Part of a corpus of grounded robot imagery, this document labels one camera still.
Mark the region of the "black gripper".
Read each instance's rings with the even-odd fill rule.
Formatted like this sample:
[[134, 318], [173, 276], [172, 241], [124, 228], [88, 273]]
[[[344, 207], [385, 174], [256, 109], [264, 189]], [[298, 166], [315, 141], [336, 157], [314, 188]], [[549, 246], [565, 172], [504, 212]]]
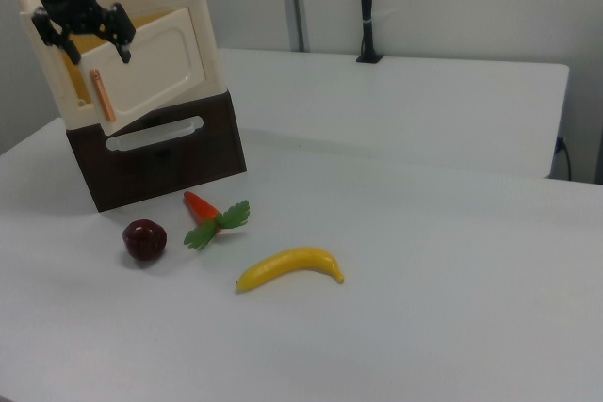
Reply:
[[74, 65], [80, 63], [81, 54], [70, 35], [95, 35], [113, 44], [124, 64], [130, 62], [136, 28], [122, 4], [103, 8], [97, 0], [40, 1], [41, 7], [31, 17], [33, 25], [46, 46], [60, 49]]

